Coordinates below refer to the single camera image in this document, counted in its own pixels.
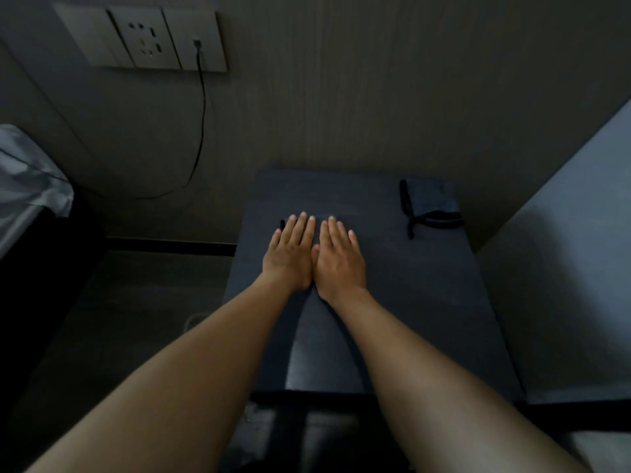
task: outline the light switch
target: light switch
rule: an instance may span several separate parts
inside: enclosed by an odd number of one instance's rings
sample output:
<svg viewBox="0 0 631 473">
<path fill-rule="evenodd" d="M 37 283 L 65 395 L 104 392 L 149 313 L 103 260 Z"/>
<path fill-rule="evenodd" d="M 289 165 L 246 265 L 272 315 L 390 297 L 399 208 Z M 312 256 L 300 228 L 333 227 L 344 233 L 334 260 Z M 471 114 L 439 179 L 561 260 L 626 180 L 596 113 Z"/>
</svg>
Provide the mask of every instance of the light switch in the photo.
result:
<svg viewBox="0 0 631 473">
<path fill-rule="evenodd" d="M 134 67 L 105 8 L 64 3 L 53 8 L 91 66 Z"/>
<path fill-rule="evenodd" d="M 227 71 L 217 16 L 212 10 L 163 8 L 182 69 L 197 71 L 195 39 L 201 41 L 203 71 Z"/>
<path fill-rule="evenodd" d="M 109 10 L 138 68 L 181 69 L 160 8 L 113 6 Z"/>
</svg>

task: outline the wall switch plate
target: wall switch plate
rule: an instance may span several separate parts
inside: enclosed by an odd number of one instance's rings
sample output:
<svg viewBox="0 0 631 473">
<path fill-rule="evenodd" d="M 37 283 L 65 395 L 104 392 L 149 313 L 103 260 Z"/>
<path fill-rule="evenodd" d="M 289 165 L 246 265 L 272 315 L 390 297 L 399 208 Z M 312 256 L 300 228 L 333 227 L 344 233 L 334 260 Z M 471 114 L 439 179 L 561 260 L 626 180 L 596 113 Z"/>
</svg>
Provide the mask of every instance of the wall switch plate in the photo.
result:
<svg viewBox="0 0 631 473">
<path fill-rule="evenodd" d="M 91 66 L 134 67 L 105 8 L 65 3 L 52 6 Z"/>
<path fill-rule="evenodd" d="M 181 69 L 160 8 L 113 6 L 109 11 L 136 67 Z"/>
<path fill-rule="evenodd" d="M 220 72 L 228 70 L 214 11 L 163 8 L 163 12 L 169 24 L 182 69 L 197 71 L 197 50 L 193 41 L 198 39 L 201 42 L 202 70 Z"/>
</svg>

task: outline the hand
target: hand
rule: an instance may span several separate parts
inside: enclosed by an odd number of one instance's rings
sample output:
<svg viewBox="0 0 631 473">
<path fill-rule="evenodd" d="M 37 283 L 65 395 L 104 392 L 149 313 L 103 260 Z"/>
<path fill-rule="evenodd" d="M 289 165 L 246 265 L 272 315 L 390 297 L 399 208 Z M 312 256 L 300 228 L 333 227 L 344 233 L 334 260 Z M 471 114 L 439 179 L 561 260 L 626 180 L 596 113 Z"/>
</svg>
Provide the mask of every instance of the hand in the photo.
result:
<svg viewBox="0 0 631 473">
<path fill-rule="evenodd" d="M 307 213 L 300 214 L 297 220 L 292 214 L 285 229 L 282 232 L 277 229 L 272 235 L 268 251 L 263 257 L 261 277 L 281 282 L 290 294 L 308 288 L 312 278 L 309 252 L 315 229 L 314 216 L 307 221 Z"/>
<path fill-rule="evenodd" d="M 311 249 L 317 292 L 331 306 L 355 288 L 366 288 L 366 262 L 357 236 L 346 233 L 344 224 L 329 217 L 320 227 L 320 245 Z"/>
</svg>

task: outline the person's right hand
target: person's right hand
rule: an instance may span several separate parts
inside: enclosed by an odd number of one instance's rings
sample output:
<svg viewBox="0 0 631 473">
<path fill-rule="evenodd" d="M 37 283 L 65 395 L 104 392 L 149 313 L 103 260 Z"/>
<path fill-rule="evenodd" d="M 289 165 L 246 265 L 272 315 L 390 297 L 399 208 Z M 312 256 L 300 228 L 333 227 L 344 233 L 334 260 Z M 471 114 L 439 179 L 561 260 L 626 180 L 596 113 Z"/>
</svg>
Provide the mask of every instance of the person's right hand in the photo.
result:
<svg viewBox="0 0 631 473">
<path fill-rule="evenodd" d="M 357 236 L 329 217 L 320 227 L 320 244 L 311 249 L 315 287 L 320 297 L 335 308 L 344 295 L 366 288 L 366 263 Z"/>
</svg>

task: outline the cable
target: cable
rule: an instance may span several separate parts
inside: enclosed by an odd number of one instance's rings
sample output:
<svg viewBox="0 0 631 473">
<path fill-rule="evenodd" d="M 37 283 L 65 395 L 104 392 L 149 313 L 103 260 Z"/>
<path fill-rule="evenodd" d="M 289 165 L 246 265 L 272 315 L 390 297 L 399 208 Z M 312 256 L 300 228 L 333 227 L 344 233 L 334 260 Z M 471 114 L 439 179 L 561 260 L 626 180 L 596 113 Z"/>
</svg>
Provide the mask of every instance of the cable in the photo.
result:
<svg viewBox="0 0 631 473">
<path fill-rule="evenodd" d="M 204 105 L 202 107 L 202 112 L 201 112 L 201 135 L 199 137 L 199 147 L 198 147 L 198 152 L 197 152 L 197 156 L 195 157 L 195 163 L 193 164 L 193 169 L 191 170 L 191 175 L 189 176 L 189 180 L 186 181 L 186 184 L 184 184 L 181 187 L 178 187 L 176 189 L 172 189 L 170 191 L 166 191 L 163 192 L 162 194 L 158 194 L 155 196 L 150 196 L 150 197 L 132 197 L 132 200 L 153 200 L 153 199 L 159 199 L 161 197 L 165 197 L 166 195 L 169 194 L 173 194 L 176 191 L 182 190 L 184 189 L 186 186 L 188 186 L 191 183 L 191 180 L 193 179 L 193 176 L 195 175 L 195 171 L 197 170 L 197 166 L 199 164 L 199 159 L 201 157 L 201 148 L 204 145 L 204 121 L 206 119 L 206 87 L 204 85 L 204 74 L 203 71 L 201 69 L 201 59 L 200 59 L 200 54 L 201 54 L 201 43 L 199 42 L 199 40 L 195 40 L 195 47 L 197 48 L 197 52 L 195 54 L 195 60 L 197 61 L 197 65 L 198 65 L 198 72 L 199 72 L 199 81 L 201 82 L 201 92 L 202 95 L 204 97 Z M 32 164 L 29 164 L 28 162 L 18 158 L 17 156 L 14 156 L 13 154 L 6 152 L 4 149 L 2 149 L 0 147 L 0 152 L 2 152 L 3 154 L 5 154 L 6 156 L 9 156 L 12 159 L 15 159 L 16 161 L 24 164 L 25 166 L 28 166 L 29 168 L 35 169 L 36 171 L 42 173 L 42 174 L 46 174 L 47 176 L 53 178 L 53 179 L 58 179 L 60 181 L 63 182 L 67 182 L 68 184 L 72 185 L 73 183 L 68 181 L 68 179 L 64 179 L 64 178 L 60 178 L 59 176 L 56 176 L 54 174 L 51 173 L 47 173 L 46 171 L 42 171 L 40 168 L 33 166 Z M 88 187 L 82 186 L 81 184 L 77 184 L 75 183 L 79 188 L 92 192 L 94 194 L 97 194 L 101 197 L 105 197 L 105 198 L 110 198 L 110 196 L 107 196 L 105 194 L 100 193 L 99 191 L 95 191 L 93 189 L 90 189 Z"/>
</svg>

